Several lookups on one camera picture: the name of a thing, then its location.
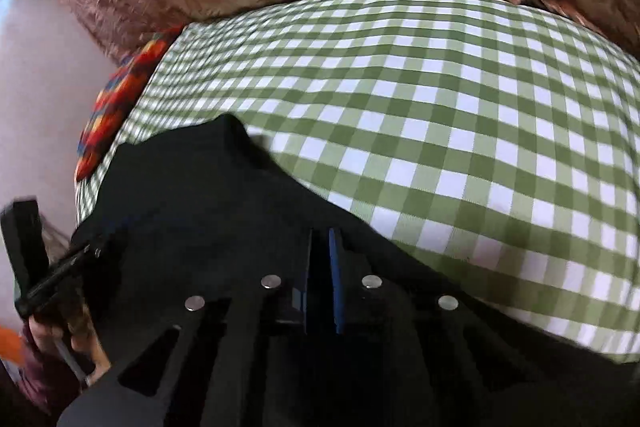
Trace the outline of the person's left hand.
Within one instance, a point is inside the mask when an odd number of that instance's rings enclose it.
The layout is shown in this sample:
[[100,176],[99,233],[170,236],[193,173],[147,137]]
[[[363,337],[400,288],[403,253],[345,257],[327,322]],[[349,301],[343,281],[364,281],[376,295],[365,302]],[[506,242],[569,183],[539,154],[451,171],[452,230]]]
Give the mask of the person's left hand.
[[82,387],[91,387],[112,367],[79,289],[54,296],[28,325],[38,348],[65,362]]

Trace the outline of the maroon sleeve forearm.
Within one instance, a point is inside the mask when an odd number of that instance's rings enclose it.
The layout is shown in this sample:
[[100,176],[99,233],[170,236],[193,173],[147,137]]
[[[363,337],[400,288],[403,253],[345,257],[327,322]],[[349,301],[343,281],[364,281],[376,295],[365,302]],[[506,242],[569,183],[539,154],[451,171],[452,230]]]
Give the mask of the maroon sleeve forearm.
[[35,407],[52,417],[59,417],[78,392],[77,379],[55,346],[61,336],[59,329],[34,319],[24,324],[21,333],[23,365],[17,386]]

